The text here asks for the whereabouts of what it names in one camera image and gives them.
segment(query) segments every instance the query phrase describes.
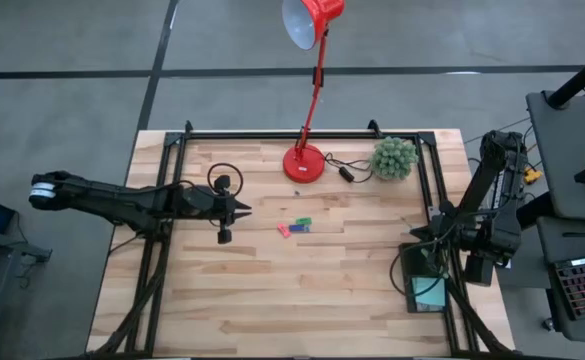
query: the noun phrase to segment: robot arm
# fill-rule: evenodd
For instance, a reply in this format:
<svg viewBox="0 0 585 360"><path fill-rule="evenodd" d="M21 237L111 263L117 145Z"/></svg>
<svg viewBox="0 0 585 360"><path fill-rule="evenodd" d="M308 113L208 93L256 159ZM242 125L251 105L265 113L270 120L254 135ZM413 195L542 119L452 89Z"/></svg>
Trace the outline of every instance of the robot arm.
<svg viewBox="0 0 585 360"><path fill-rule="evenodd" d="M519 133L485 134L481 142L481 163L459 206L442 202L441 215L434 216L430 225L410 231L422 241L448 234L446 241L470 251L464 271L468 282L489 286L494 265L507 265L521 243L516 209L527 164L525 150ZM492 184L495 184L493 208L479 210ZM477 215L486 216L479 228L475 221Z"/></svg>
<svg viewBox="0 0 585 360"><path fill-rule="evenodd" d="M180 184L127 188L90 181L65 171L37 174L32 178L30 203L40 210L76 209L100 216L114 225L126 224L137 234L148 235L163 220L218 220L219 244L232 241L230 226L250 213L249 206L230 195L230 178L220 176L214 189L205 185L184 188Z"/></svg>

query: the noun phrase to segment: blue object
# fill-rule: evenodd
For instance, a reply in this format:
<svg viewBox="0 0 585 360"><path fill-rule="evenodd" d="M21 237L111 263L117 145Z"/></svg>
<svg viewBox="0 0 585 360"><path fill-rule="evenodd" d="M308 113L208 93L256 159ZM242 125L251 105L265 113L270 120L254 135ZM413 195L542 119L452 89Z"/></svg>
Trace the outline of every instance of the blue object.
<svg viewBox="0 0 585 360"><path fill-rule="evenodd" d="M425 291L432 286L436 278L413 277L412 287L415 294ZM416 297L416 302L424 305L445 306L445 281L441 279L430 291Z"/></svg>
<svg viewBox="0 0 585 360"><path fill-rule="evenodd" d="M310 232L310 227L307 225L290 225L290 232Z"/></svg>

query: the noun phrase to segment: wooden table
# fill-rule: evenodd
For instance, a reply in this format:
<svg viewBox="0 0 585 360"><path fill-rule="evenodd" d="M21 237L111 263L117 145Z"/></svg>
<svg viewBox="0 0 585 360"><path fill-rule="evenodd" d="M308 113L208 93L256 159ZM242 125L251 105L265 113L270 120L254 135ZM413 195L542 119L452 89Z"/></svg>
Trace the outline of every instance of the wooden table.
<svg viewBox="0 0 585 360"><path fill-rule="evenodd" d="M461 134L434 131L448 197L456 203L470 180ZM127 186L155 185L164 134L139 134ZM376 141L312 143L337 159L356 160L367 158ZM234 239L223 246L217 245L217 229L207 221L176 222L154 355L448 354L442 315L407 313L405 299L388 277L397 246L416 241L408 234L410 226L426 223L418 172L404 181L373 177L350 184L336 168L326 166L317 182L296 184L286 178L281 164L291 145L289 140L188 141L182 178L204 184L212 164L235 164L245 176L237 198L253 207L253 215L232 226ZM424 151L433 179L429 150ZM230 175L236 187L237 177ZM276 229L278 223L308 216L311 233L284 239ZM124 227L116 230L112 246L133 235ZM110 256L88 350L102 345L129 310L142 248L139 240ZM468 285L470 301L497 337L513 348L496 275L492 284ZM461 347L467 348L458 309L455 318ZM142 346L143 322L140 329Z"/></svg>

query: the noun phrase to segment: artificial plant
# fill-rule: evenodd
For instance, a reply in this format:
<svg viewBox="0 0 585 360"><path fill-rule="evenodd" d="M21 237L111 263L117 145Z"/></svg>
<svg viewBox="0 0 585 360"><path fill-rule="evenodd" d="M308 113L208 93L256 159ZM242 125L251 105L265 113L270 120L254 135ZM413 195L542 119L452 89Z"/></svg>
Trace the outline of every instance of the artificial plant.
<svg viewBox="0 0 585 360"><path fill-rule="evenodd" d="M405 179L412 171L412 164L419 161L416 146L399 138L386 137L375 148L370 157L372 172L385 180Z"/></svg>

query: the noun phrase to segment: lamp shade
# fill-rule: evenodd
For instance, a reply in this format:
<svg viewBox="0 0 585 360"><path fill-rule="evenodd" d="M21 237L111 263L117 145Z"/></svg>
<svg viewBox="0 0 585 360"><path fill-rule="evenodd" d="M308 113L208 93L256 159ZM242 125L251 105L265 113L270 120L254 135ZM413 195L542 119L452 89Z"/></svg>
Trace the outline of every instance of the lamp shade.
<svg viewBox="0 0 585 360"><path fill-rule="evenodd" d="M298 47L310 50L344 8L344 0L283 0L283 24Z"/></svg>

